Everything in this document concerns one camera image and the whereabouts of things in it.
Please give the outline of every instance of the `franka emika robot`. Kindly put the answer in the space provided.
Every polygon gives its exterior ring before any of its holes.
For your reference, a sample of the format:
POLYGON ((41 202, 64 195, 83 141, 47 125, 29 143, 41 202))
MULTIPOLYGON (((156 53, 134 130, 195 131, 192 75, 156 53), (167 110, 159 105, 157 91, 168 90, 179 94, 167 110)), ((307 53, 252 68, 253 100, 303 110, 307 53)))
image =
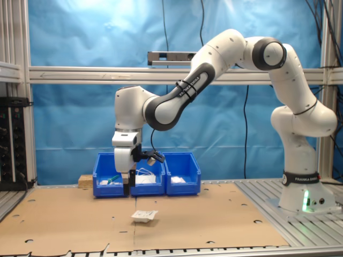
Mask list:
POLYGON ((337 210, 334 195, 320 182, 316 153, 305 137, 326 137, 337 126, 335 113, 310 90, 297 54, 271 37, 244 38, 228 29, 205 44, 191 60, 188 76, 168 94, 157 96, 140 86, 119 89, 115 97, 115 167, 121 173, 124 194, 135 186, 136 163, 163 162, 158 152, 141 150, 145 123, 158 131, 173 128, 183 109, 230 67, 268 71, 277 98, 284 106, 271 116, 285 149, 284 188, 279 206, 295 213, 337 210))

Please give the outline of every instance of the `cardboard sheet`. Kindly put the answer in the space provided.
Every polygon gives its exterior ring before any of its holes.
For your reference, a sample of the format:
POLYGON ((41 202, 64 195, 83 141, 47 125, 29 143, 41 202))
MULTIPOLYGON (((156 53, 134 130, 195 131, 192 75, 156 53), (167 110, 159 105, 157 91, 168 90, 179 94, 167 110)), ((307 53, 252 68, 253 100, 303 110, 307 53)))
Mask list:
POLYGON ((94 199, 92 190, 79 188, 37 189, 0 223, 0 255, 100 252, 108 244, 131 251, 134 212, 134 198, 94 199))
POLYGON ((159 211, 136 224, 137 250, 288 245, 234 184, 204 185, 199 196, 138 198, 136 209, 159 211))
POLYGON ((80 188, 37 189, 0 223, 0 255, 99 252, 108 244, 107 252, 287 245, 233 184, 204 185, 199 196, 137 202, 94 199, 92 190, 80 188), (136 210, 159 212, 135 224, 136 210))

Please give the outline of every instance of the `black cable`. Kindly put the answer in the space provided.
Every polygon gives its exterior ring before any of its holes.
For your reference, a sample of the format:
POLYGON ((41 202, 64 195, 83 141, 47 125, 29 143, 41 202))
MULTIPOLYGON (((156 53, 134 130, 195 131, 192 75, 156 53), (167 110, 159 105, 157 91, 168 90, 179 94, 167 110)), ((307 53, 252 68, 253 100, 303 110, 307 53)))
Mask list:
POLYGON ((338 178, 343 180, 343 176, 342 176, 341 172, 335 166, 333 166, 333 170, 338 173, 338 176, 339 176, 338 178))
MULTIPOLYGON (((330 0, 330 4, 332 6, 332 10, 333 10, 333 3, 332 3, 332 0, 330 0)), ((333 31, 336 30, 336 21, 334 19, 334 11, 332 11, 332 19, 333 19, 333 31)))
POLYGON ((247 141, 248 141, 248 121, 247 121, 247 114, 245 113, 245 106, 247 106, 247 100, 248 100, 248 94, 249 94, 249 85, 247 85, 247 94, 245 96, 245 102, 244 102, 244 119, 245 119, 245 144, 244 144, 244 179, 247 178, 246 173, 246 167, 247 167, 247 141))
POLYGON ((324 87, 322 87, 321 89, 319 89, 318 91, 316 91, 315 93, 313 93, 314 95, 318 94, 320 91, 322 91, 324 89, 324 87))
POLYGON ((320 8, 320 32, 322 32, 323 29, 323 6, 322 6, 322 0, 319 0, 319 8, 320 8))
POLYGON ((312 15, 313 15, 313 17, 314 17, 314 19, 315 19, 316 27, 317 27, 318 43, 319 43, 320 46, 322 46, 322 39, 320 38, 320 28, 319 28, 319 24, 318 24, 318 21, 317 21, 317 17, 316 17, 316 15, 315 15, 315 13, 314 13, 314 11, 313 11, 313 9, 312 9, 312 7, 311 7, 309 1, 308 1, 308 0, 305 0, 305 1, 306 1, 307 5, 309 6, 309 9, 310 9, 310 11, 311 11, 311 13, 312 13, 312 15))
MULTIPOLYGON (((166 29, 165 0, 162 0, 162 13, 163 13, 163 27, 165 28, 165 37, 166 37, 166 44, 167 44, 167 52, 169 52, 169 44, 168 44, 167 29, 166 29)), ((166 94, 168 94, 168 85, 166 85, 166 94)))
POLYGON ((330 135, 330 138, 332 139, 334 146, 336 146, 336 148, 337 148, 339 154, 340 154, 340 155, 342 156, 342 158, 343 158, 343 153, 342 153, 341 149, 339 149, 339 146, 337 145, 336 140, 335 140, 331 135, 330 135))
POLYGON ((329 32, 330 32, 330 35, 331 35, 331 40, 332 40, 332 42, 334 44, 334 52, 335 52, 335 55, 336 55, 336 59, 337 59, 337 62, 339 64, 339 66, 341 66, 340 60, 343 60, 343 58, 342 58, 342 54, 341 54, 339 45, 337 44, 336 36, 334 34, 334 30, 332 28, 332 24, 331 24, 331 20, 330 20, 329 11, 327 10, 327 5, 326 5, 325 2, 324 2, 324 10, 325 10, 325 13, 326 13, 327 24, 328 24, 329 32))
POLYGON ((200 28, 200 40, 202 41, 202 46, 204 46, 204 42, 203 42, 203 25, 204 25, 205 11, 204 11, 204 2, 203 2, 203 0, 201 0, 201 2, 202 2, 202 8, 203 8, 203 20, 202 20, 202 26, 200 28))
POLYGON ((326 185, 335 185, 335 186, 343 186, 343 184, 332 183, 332 182, 322 182, 322 184, 326 184, 326 185))
POLYGON ((153 130, 152 133, 151 133, 150 143, 151 143, 152 149, 154 149, 154 151, 156 152, 156 149, 155 149, 155 147, 154 147, 154 144, 152 143, 152 136, 153 136, 154 132, 155 132, 155 130, 153 130))
POLYGON ((28 191, 28 185, 27 185, 27 181, 25 179, 25 176, 24 174, 20 173, 19 174, 19 178, 21 178, 24 182, 25 182, 25 185, 26 185, 26 189, 25 189, 25 192, 24 194, 19 198, 19 200, 17 201, 17 203, 2 217, 0 218, 0 222, 3 221, 14 209, 16 206, 18 206, 22 201, 23 199, 26 197, 27 195, 27 191, 28 191))

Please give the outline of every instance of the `blue plastic bin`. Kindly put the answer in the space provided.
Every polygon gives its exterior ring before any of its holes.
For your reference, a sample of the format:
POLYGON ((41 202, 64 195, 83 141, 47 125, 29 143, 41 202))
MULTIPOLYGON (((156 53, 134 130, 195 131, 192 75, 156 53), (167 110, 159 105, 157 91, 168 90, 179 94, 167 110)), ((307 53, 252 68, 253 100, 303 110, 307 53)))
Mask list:
MULTIPOLYGON (((145 168, 156 175, 156 184, 136 184, 131 187, 131 195, 163 195, 166 193, 166 172, 163 163, 156 162, 149 166, 146 160, 137 163, 137 170, 145 168)), ((95 197, 118 197, 124 196, 123 180, 121 174, 116 171, 114 153, 98 153, 93 171, 93 195, 95 197), (100 185, 103 180, 108 180, 115 175, 120 175, 115 182, 120 185, 100 185)))
POLYGON ((168 195, 195 195, 200 192, 201 171, 193 153, 163 153, 167 173, 168 195), (172 177, 182 177, 186 183, 172 183, 172 177))
POLYGON ((166 194, 166 170, 163 163, 158 161, 149 166, 146 160, 137 163, 137 170, 144 168, 151 171, 156 176, 156 184, 137 184, 131 187, 131 195, 164 195, 166 194))
POLYGON ((98 153, 93 170, 93 195, 95 197, 114 197, 124 196, 123 179, 114 165, 114 153, 98 153), (103 180, 113 178, 115 175, 120 177, 115 182, 120 185, 100 185, 103 180))

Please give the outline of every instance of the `blue curtain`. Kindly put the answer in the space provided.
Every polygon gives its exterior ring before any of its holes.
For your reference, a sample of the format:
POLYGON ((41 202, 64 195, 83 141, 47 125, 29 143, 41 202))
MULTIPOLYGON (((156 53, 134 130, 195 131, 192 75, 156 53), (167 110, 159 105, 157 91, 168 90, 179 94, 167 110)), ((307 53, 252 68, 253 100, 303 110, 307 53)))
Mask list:
MULTIPOLYGON (((291 44, 304 68, 319 67, 316 26, 305 1, 204 0, 204 42, 225 29, 291 44)), ((197 51, 200 0, 165 0, 169 51, 197 51)), ((148 51, 166 51, 161 0, 30 0, 32 65, 146 67, 148 51)), ((114 96, 121 85, 33 85, 38 182, 73 184, 111 152, 114 96)), ((154 94, 165 85, 145 85, 154 94)), ((162 152, 193 152, 202 179, 243 178, 246 86, 208 86, 170 131, 156 132, 162 152)), ((248 178, 281 177, 284 150, 270 115, 280 106, 269 85, 247 102, 248 178)), ((144 127, 143 147, 150 148, 144 127)))

